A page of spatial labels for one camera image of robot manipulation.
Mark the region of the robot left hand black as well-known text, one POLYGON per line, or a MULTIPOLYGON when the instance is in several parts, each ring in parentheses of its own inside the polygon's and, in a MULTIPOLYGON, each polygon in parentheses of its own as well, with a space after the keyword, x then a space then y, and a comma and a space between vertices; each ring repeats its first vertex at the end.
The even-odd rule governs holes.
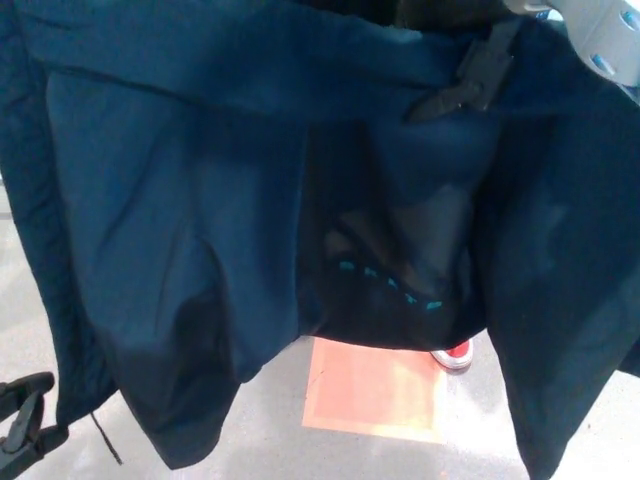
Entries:
POLYGON ((17 414, 1 438, 1 478, 16 479, 69 438, 67 427, 42 427, 44 396, 55 385, 51 372, 40 372, 1 384, 1 420, 17 414))

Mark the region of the robot right hand black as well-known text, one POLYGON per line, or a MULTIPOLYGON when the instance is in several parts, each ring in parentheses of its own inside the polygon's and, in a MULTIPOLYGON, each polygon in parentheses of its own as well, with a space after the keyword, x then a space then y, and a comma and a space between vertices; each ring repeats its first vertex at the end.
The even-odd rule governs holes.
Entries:
POLYGON ((485 111, 500 92, 511 68, 511 46, 518 35, 518 20, 495 24, 489 37, 474 40, 456 71, 456 83, 416 101, 405 121, 425 123, 461 108, 485 111))

